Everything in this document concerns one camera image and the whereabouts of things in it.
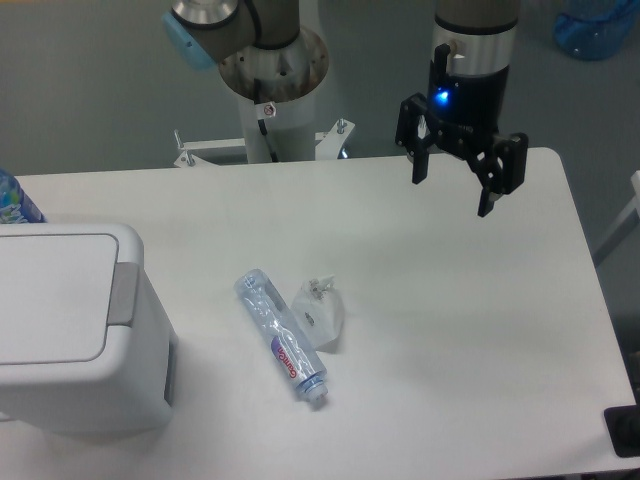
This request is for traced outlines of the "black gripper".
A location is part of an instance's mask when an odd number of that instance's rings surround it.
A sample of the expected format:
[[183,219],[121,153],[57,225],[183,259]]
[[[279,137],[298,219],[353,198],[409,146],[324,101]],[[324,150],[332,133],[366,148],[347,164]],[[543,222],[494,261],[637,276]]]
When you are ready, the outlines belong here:
[[461,158],[459,140],[471,142],[467,163],[481,184],[479,217],[486,217],[502,196],[513,193],[525,179],[529,136],[522,132],[495,135],[509,70],[468,76],[430,65],[427,97],[415,93],[399,108],[395,143],[405,148],[413,162],[413,184],[428,175],[429,149]]

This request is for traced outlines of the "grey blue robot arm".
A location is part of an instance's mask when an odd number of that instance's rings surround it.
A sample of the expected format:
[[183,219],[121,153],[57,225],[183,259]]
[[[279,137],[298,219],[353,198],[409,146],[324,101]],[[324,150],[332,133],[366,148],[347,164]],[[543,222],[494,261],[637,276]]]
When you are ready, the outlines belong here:
[[[480,216],[524,181],[528,138],[498,128],[518,24],[515,1],[440,1],[425,93],[402,101],[394,141],[422,182],[432,149],[462,161],[481,185]],[[166,34],[194,69],[216,68],[238,96],[252,163],[317,158],[310,99],[326,78],[323,40],[296,1],[176,1]]]

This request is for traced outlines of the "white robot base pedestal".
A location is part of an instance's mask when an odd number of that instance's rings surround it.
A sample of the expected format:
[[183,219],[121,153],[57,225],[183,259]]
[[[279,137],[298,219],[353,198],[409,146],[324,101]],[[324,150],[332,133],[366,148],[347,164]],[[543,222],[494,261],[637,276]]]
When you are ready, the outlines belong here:
[[242,155],[250,164],[347,157],[353,122],[340,117],[325,131],[314,127],[329,52],[313,30],[302,26],[283,48],[246,47],[222,60],[217,69],[237,102],[243,136],[184,142],[175,132],[177,167],[220,164],[232,155]]

